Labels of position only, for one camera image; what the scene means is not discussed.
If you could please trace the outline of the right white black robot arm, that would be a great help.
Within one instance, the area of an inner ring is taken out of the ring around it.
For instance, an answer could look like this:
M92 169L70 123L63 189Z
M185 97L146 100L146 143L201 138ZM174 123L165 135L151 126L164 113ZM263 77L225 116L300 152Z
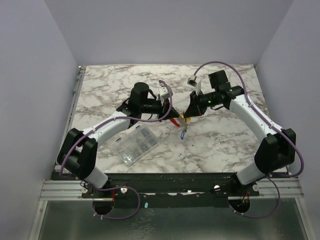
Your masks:
M271 121L245 94L243 87L231 86L224 70L211 73L208 77L214 90L210 93L202 92L201 82L196 81L195 75L188 79L187 83L195 90L189 95L189 106L183 116L199 117L205 114L208 107L223 105L236 114L260 141L253 162L239 170L235 180L229 184L230 191L240 196L247 191L248 184L294 162L296 133Z

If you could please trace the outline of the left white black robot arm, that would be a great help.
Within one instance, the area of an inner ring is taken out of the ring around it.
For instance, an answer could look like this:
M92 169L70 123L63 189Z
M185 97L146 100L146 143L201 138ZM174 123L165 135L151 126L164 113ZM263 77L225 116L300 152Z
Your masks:
M68 131L56 162L78 179L93 185L97 196L106 197L111 190L108 176L96 167L98 148L118 133L142 122L143 114L156 115L149 122L179 118L173 108L172 89L159 81L159 94L155 95L145 82L135 83L129 97L106 120L84 130Z

